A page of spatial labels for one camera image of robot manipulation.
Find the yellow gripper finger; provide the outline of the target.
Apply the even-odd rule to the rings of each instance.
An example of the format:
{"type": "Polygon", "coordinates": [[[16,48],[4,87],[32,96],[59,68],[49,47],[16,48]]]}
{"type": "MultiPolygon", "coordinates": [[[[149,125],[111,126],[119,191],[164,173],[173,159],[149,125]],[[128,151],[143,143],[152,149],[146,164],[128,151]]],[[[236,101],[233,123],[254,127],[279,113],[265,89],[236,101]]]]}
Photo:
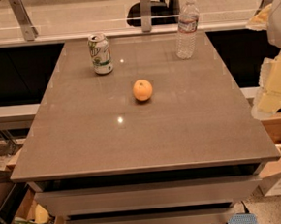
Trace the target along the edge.
{"type": "Polygon", "coordinates": [[[264,59],[259,77],[251,114],[256,119],[264,120],[281,108],[281,52],[274,59],[264,59]]]}
{"type": "Polygon", "coordinates": [[[257,14],[251,17],[246,23],[245,27],[250,30],[261,31],[267,30],[267,21],[269,18],[269,12],[271,4],[263,7],[257,14]]]}

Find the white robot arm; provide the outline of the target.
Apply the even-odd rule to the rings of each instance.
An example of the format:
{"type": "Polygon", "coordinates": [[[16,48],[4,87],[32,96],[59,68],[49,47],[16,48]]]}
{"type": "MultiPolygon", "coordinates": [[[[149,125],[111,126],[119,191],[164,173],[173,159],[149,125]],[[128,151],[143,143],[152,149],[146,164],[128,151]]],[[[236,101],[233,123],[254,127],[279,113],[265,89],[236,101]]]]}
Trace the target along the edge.
{"type": "Polygon", "coordinates": [[[264,58],[259,74],[259,88],[253,100],[251,114],[259,120],[271,117],[281,108],[281,0],[273,0],[250,19],[249,27],[266,29],[272,46],[280,48],[274,59],[264,58]]]}

